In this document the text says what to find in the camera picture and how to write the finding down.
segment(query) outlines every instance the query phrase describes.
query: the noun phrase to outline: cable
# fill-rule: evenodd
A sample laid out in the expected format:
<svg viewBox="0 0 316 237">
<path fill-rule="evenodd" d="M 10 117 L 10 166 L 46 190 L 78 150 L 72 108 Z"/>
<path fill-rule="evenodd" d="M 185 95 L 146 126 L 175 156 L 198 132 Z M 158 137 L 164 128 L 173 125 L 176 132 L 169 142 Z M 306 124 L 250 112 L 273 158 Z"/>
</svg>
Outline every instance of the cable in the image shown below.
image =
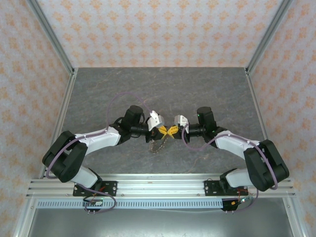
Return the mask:
<svg viewBox="0 0 316 237">
<path fill-rule="evenodd" d="M 89 192 L 92 192 L 92 193 L 95 193 L 95 194 L 101 194 L 101 195 L 104 195 L 104 196 L 106 196 L 106 197 L 110 197 L 110 198 L 113 199 L 113 201 L 114 201 L 113 206 L 111 206 L 110 208 L 107 208 L 107 209 L 102 209 L 102 210 L 100 210 L 100 211 L 96 211 L 95 213 L 103 213 L 103 212 L 110 211 L 110 210 L 112 210 L 112 209 L 117 205 L 117 201 L 116 201 L 116 199 L 115 199 L 112 195 L 106 194 L 106 193 L 100 192 L 100 191 L 95 191 L 95 190 L 93 190 L 93 189 L 86 188 L 85 186 L 83 186 L 83 185 L 81 185 L 81 184 L 77 184 L 77 185 L 80 186 L 80 187 L 82 187 L 83 189 L 86 189 L 86 190 L 89 191 Z M 92 202 L 92 200 L 90 200 L 89 202 L 87 202 L 87 203 L 84 205 L 84 210 L 85 210 L 86 212 L 88 212 L 88 213 L 89 213 L 89 210 L 87 209 L 87 206 L 88 206 L 89 203 Z"/>
<path fill-rule="evenodd" d="M 110 101 L 110 103 L 109 103 L 109 106 L 108 106 L 108 109 L 107 109 L 107 113 L 106 113 L 106 116 L 107 116 L 107 126 L 106 126 L 106 129 L 108 128 L 108 126 L 109 126 L 109 119 L 110 119 L 110 117 L 109 117 L 109 113 L 110 113 L 110 107 L 111 107 L 111 105 L 113 104 L 113 102 L 118 98 L 118 97 L 120 97 L 120 96 L 122 96 L 122 95 L 133 95 L 133 96 L 135 96 L 143 105 L 144 105 L 144 107 L 149 111 L 149 113 L 151 113 L 151 109 L 149 109 L 148 107 L 147 107 L 147 105 L 145 104 L 145 102 L 141 99 L 141 98 L 139 98 L 137 95 L 135 95 L 134 93 L 132 93 L 132 92 L 121 92 L 121 93 L 119 93 L 119 94 L 117 94 L 116 96 L 114 96 L 113 97 L 113 99 Z"/>
<path fill-rule="evenodd" d="M 235 137 L 241 141 L 244 141 L 244 142 L 247 142 L 248 144 L 252 145 L 260 154 L 260 156 L 263 158 L 263 160 L 265 161 L 267 167 L 268 167 L 268 170 L 270 171 L 271 173 L 271 176 L 272 176 L 272 179 L 275 183 L 275 186 L 274 187 L 271 187 L 270 189 L 272 190 L 276 190 L 277 187 L 278 187 L 278 184 L 277 184 L 277 178 L 276 178 L 276 175 L 275 173 L 273 172 L 273 169 L 268 161 L 268 159 L 266 158 L 265 154 L 263 154 L 263 152 L 261 151 L 261 149 L 256 145 L 254 144 L 253 142 L 249 141 L 248 139 L 245 139 L 243 137 L 240 137 L 240 136 L 237 136 L 237 135 L 234 135 L 234 134 L 221 134 L 221 135 L 217 135 L 216 137 L 214 137 L 212 140 L 210 140 L 208 143 L 204 144 L 203 146 L 199 147 L 199 148 L 193 148 L 193 147 L 190 147 L 187 143 L 186 143 L 186 140 L 184 139 L 184 131 L 186 130 L 186 128 L 189 126 L 189 124 L 185 125 L 184 128 L 182 129 L 182 133 L 181 133 L 181 136 L 182 136 L 182 141 L 184 143 L 184 145 L 189 148 L 190 150 L 192 151 L 201 151 L 203 149 L 205 149 L 208 145 L 210 145 L 212 142 L 214 142 L 215 140 L 221 138 L 221 137 Z"/>
<path fill-rule="evenodd" d="M 249 207 L 251 207 L 251 206 L 255 203 L 255 201 L 258 199 L 258 196 L 259 196 L 259 190 L 257 189 L 256 197 L 253 199 L 253 202 L 250 203 L 250 205 L 248 205 L 247 207 L 245 207 L 245 208 L 243 208 L 243 209 L 240 209 L 240 210 L 231 211 L 231 213 L 234 214 L 235 212 L 245 211 L 246 209 L 248 209 Z"/>
</svg>

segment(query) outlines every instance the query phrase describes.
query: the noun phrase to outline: gray tabletop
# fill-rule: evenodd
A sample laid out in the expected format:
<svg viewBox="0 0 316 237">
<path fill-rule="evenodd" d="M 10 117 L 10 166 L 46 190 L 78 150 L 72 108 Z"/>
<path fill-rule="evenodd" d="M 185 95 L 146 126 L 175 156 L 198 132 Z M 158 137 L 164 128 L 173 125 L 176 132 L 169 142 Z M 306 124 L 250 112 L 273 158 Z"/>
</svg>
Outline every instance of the gray tabletop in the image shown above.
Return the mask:
<svg viewBox="0 0 316 237">
<path fill-rule="evenodd" d="M 164 117 L 167 126 L 179 114 L 196 123 L 197 109 L 210 106 L 219 126 L 263 140 L 243 68 L 80 68 L 63 130 L 87 133 L 104 128 L 110 100 L 123 91 L 140 96 Z M 111 107 L 110 122 L 124 116 L 130 105 L 143 107 L 133 96 L 118 98 Z M 190 143 L 203 144 L 200 137 Z M 211 146 L 193 152 L 171 138 L 153 154 L 144 137 L 95 151 L 83 164 L 97 173 L 222 173 L 245 168 L 245 162 L 229 152 Z"/>
</svg>

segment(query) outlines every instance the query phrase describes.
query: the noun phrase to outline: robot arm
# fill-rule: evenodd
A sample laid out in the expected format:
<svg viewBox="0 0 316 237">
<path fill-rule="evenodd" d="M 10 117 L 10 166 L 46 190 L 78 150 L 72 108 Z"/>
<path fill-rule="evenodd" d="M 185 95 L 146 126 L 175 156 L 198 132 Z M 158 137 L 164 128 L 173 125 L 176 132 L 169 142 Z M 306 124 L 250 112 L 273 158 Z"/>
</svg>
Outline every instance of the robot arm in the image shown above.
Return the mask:
<svg viewBox="0 0 316 237">
<path fill-rule="evenodd" d="M 61 154 L 51 171 L 63 183 L 73 181 L 86 188 L 99 190 L 102 179 L 94 171 L 81 165 L 84 157 L 98 149 L 120 145 L 129 140 L 132 135 L 143 135 L 146 137 L 146 142 L 161 139 L 162 134 L 158 128 L 164 124 L 163 117 L 155 111 L 152 111 L 150 115 L 146 122 L 140 123 L 141 117 L 145 120 L 143 109 L 131 106 L 125 116 L 110 124 L 107 130 L 102 129 L 86 134 L 72 134 L 70 131 L 65 131 L 45 154 L 42 162 L 49 167 L 63 147 L 79 138 Z"/>
<path fill-rule="evenodd" d="M 176 116 L 175 124 L 178 125 L 179 131 L 173 137 L 182 139 L 182 130 L 185 128 L 184 140 L 187 143 L 191 137 L 202 136 L 206 143 L 215 139 L 211 143 L 212 146 L 227 150 L 246 162 L 247 169 L 233 169 L 221 175 L 220 184 L 225 192 L 228 193 L 229 189 L 244 186 L 255 186 L 258 190 L 264 192 L 275 184 L 267 164 L 253 145 L 259 147 L 267 158 L 277 182 L 289 176 L 289 171 L 272 141 L 247 140 L 236 136 L 225 128 L 217 126 L 210 107 L 199 108 L 197 117 L 199 123 L 189 124 L 189 121 L 184 116 Z"/>
</svg>

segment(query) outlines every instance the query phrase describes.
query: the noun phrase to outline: orange patterned wall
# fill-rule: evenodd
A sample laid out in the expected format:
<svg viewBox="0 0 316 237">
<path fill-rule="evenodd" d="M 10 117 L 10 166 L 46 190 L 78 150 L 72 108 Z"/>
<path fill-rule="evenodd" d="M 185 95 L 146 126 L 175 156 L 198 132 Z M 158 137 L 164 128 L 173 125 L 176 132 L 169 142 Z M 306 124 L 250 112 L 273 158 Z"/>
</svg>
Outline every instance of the orange patterned wall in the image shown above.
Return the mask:
<svg viewBox="0 0 316 237">
<path fill-rule="evenodd" d="M 251 78 L 316 233 L 316 3 L 294 0 Z"/>
<path fill-rule="evenodd" d="M 0 236 L 13 235 L 69 78 L 25 0 L 0 1 Z"/>
<path fill-rule="evenodd" d="M 74 67 L 245 67 L 282 0 L 39 0 Z"/>
</svg>

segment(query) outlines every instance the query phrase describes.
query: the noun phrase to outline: purple wire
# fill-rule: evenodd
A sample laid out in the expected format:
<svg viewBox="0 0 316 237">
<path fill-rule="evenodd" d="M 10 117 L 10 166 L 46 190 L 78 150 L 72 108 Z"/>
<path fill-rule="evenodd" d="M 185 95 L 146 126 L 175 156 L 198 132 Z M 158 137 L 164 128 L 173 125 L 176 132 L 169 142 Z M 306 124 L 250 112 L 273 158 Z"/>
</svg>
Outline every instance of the purple wire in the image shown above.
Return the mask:
<svg viewBox="0 0 316 237">
<path fill-rule="evenodd" d="M 110 107 L 111 107 L 111 105 L 113 104 L 113 102 L 118 98 L 118 97 L 120 97 L 120 96 L 122 96 L 122 95 L 133 95 L 133 96 L 135 96 L 140 102 L 142 102 L 142 104 L 145 106 L 145 108 L 149 111 L 149 113 L 152 111 L 151 109 L 149 109 L 148 108 L 148 106 L 145 104 L 145 101 L 143 101 L 140 97 L 138 97 L 137 95 L 135 95 L 134 93 L 132 93 L 132 92 L 121 92 L 121 93 L 119 93 L 119 94 L 117 94 L 111 101 L 110 101 L 110 103 L 109 103 L 109 106 L 108 106 L 108 109 L 107 109 L 107 126 L 106 126 L 106 128 L 108 128 L 108 126 L 109 126 L 109 120 L 110 120 L 110 117 L 109 117 L 109 112 L 110 112 Z"/>
<path fill-rule="evenodd" d="M 266 165 L 267 165 L 267 167 L 268 167 L 268 170 L 269 170 L 270 173 L 271 173 L 271 176 L 272 176 L 272 178 L 273 178 L 273 181 L 274 181 L 274 183 L 275 183 L 275 186 L 274 186 L 274 187 L 271 187 L 270 189 L 272 189 L 272 190 L 276 190 L 276 189 L 277 189 L 278 185 L 277 185 L 277 178 L 276 178 L 276 175 L 275 175 L 275 173 L 273 172 L 273 169 L 272 169 L 272 167 L 271 167 L 271 165 L 270 165 L 268 159 L 266 158 L 265 154 L 263 154 L 263 152 L 260 150 L 260 148 L 259 148 L 256 144 L 254 144 L 253 142 L 251 142 L 251 141 L 249 141 L 249 140 L 247 140 L 247 139 L 245 139 L 245 138 L 243 138 L 243 137 L 240 137 L 240 136 L 237 136 L 237 135 L 234 135 L 234 134 L 230 134 L 230 135 L 228 135 L 228 134 L 222 134 L 222 135 L 218 135 L 218 136 L 214 137 L 214 138 L 213 138 L 212 140 L 210 140 L 208 143 L 204 144 L 203 146 L 201 146 L 201 147 L 199 147 L 199 148 L 190 147 L 190 146 L 186 143 L 186 140 L 184 139 L 184 131 L 185 131 L 185 129 L 186 129 L 188 126 L 189 126 L 189 124 L 187 124 L 187 125 L 184 126 L 184 128 L 182 129 L 181 136 L 182 136 L 182 141 L 183 141 L 183 143 L 186 145 L 187 148 L 189 148 L 189 149 L 192 150 L 192 151 L 201 151 L 201 150 L 203 150 L 204 148 L 206 148 L 206 146 L 208 146 L 209 144 L 211 144 L 212 142 L 214 142 L 215 140 L 217 140 L 218 138 L 221 138 L 221 137 L 229 137 L 229 136 L 231 136 L 231 137 L 235 137 L 235 138 L 237 138 L 237 139 L 239 139 L 239 140 L 242 140 L 242 141 L 245 141 L 245 142 L 249 142 L 249 144 L 252 145 L 252 146 L 259 152 L 259 154 L 261 155 L 261 157 L 262 157 L 263 160 L 265 161 L 265 163 L 266 163 Z"/>
<path fill-rule="evenodd" d="M 83 189 L 86 189 L 86 190 L 89 191 L 89 192 L 92 192 L 92 193 L 95 193 L 95 194 L 101 194 L 101 195 L 104 195 L 104 196 L 107 196 L 107 197 L 110 197 L 110 198 L 113 199 L 113 201 L 114 201 L 113 206 L 111 206 L 110 208 L 107 208 L 107 209 L 102 209 L 102 210 L 96 211 L 95 213 L 103 213 L 103 212 L 111 211 L 111 210 L 117 205 L 117 201 L 116 201 L 116 199 L 115 199 L 112 195 L 106 194 L 106 193 L 104 193 L 104 192 L 95 191 L 95 190 L 86 188 L 84 185 L 81 185 L 81 184 L 77 184 L 77 185 L 80 186 L 80 187 L 82 187 Z M 92 200 L 90 200 L 89 202 L 87 202 L 87 203 L 84 205 L 84 210 L 85 210 L 86 212 L 89 212 L 89 210 L 87 209 L 87 206 L 88 206 L 88 204 L 91 203 L 91 202 L 92 202 Z"/>
<path fill-rule="evenodd" d="M 57 153 L 57 155 L 54 157 L 54 159 L 52 160 L 52 162 L 50 163 L 50 165 L 49 165 L 48 168 L 47 168 L 47 171 L 46 171 L 46 178 L 47 178 L 47 179 L 57 179 L 57 177 L 49 176 L 49 173 L 50 173 L 51 168 L 53 167 L 53 165 L 55 164 L 55 162 L 57 161 L 57 159 L 60 157 L 60 155 L 61 155 L 68 147 L 70 147 L 73 143 L 75 143 L 76 141 L 78 141 L 79 139 L 82 139 L 82 138 L 84 138 L 84 137 L 75 138 L 75 139 L 72 140 L 70 143 L 68 143 L 67 145 L 65 145 L 65 146 Z"/>
</svg>

